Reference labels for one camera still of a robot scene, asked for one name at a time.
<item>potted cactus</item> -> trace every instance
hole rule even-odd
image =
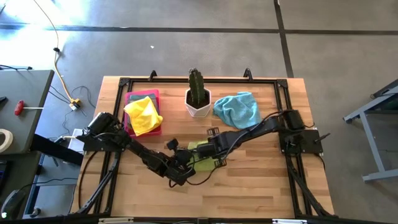
[[[192,68],[189,70],[189,89],[185,91],[185,106],[191,116],[205,117],[211,106],[211,91],[206,89],[201,73]]]

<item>white pot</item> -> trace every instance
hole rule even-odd
[[[206,88],[205,90],[209,93],[209,104],[199,109],[196,109],[187,103],[187,94],[189,90],[185,91],[185,106],[187,107],[187,110],[190,113],[190,115],[195,118],[204,118],[209,113],[209,110],[211,108],[211,91]]]

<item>yellow cloth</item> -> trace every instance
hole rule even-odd
[[[124,111],[130,117],[131,126],[136,136],[152,131],[163,121],[163,117],[157,114],[155,105],[149,96],[129,103],[124,107]]]

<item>tape roll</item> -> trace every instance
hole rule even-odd
[[[0,153],[8,149],[12,143],[12,133],[5,129],[0,129],[0,135],[4,135],[4,142],[0,142]]]

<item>cactus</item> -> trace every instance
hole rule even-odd
[[[196,68],[189,70],[189,88],[191,90],[193,107],[199,106],[199,104],[205,100],[205,85],[203,83],[203,77],[201,72]]]

